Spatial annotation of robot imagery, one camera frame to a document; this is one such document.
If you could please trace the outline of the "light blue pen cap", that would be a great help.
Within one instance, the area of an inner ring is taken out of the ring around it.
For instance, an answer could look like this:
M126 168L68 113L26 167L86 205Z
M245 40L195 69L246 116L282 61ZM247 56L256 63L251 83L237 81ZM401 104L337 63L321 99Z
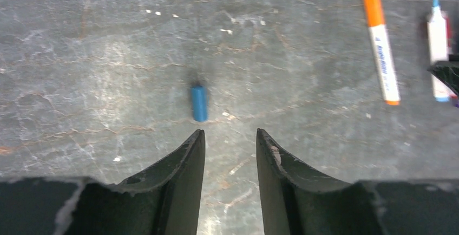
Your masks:
M207 95L204 86L193 86L191 88L193 119L197 122L205 122L207 115Z

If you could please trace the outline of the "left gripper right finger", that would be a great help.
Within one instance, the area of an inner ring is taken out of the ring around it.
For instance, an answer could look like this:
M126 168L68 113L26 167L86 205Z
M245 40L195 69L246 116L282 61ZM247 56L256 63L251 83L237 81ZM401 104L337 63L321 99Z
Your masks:
M458 180L361 180L318 171L257 131L266 234L458 234Z

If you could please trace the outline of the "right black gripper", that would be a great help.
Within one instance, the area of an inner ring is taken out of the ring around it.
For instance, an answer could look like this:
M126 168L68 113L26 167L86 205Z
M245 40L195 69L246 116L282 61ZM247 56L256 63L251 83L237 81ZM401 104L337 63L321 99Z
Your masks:
M458 97L458 54L430 56L428 72L432 75L434 97Z

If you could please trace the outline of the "white pen blue tip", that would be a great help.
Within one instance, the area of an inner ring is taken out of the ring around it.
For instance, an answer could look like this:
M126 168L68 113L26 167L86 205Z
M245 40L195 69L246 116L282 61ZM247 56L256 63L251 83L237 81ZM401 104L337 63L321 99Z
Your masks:
M430 64L448 59L448 27L439 0L432 1L431 14L427 21ZM436 76L432 75L432 90L436 101L448 102L450 90Z

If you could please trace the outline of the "orange pen cap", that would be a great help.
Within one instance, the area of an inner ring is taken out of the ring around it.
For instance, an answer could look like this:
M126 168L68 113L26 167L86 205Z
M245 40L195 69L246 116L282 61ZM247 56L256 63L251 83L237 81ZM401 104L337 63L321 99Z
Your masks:
M385 25L385 17L381 0L363 0L363 7L368 27Z

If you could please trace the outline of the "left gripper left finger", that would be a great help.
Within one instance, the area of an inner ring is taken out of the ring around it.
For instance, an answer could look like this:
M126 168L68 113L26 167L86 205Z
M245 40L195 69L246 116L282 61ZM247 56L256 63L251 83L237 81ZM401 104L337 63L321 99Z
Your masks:
M1 179L1 234L196 234L205 132L119 184L90 177Z

